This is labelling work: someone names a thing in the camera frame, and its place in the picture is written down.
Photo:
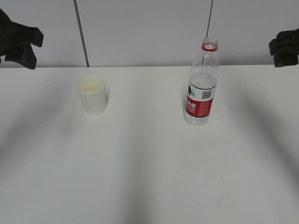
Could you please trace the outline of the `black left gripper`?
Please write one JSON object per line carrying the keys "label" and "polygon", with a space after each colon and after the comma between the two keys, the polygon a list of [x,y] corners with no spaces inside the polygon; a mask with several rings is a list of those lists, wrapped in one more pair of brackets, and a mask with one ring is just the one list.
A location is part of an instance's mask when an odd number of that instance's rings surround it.
{"label": "black left gripper", "polygon": [[0,56],[4,56],[5,61],[35,69],[37,58],[31,44],[41,47],[43,38],[39,28],[11,21],[7,14],[0,10]]}

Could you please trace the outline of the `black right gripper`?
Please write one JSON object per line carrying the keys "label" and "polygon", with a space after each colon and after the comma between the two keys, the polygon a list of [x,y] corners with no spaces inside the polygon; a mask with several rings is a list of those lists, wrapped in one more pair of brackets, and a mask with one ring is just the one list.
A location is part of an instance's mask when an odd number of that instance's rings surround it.
{"label": "black right gripper", "polygon": [[269,43],[276,68],[299,64],[299,29],[281,31]]}

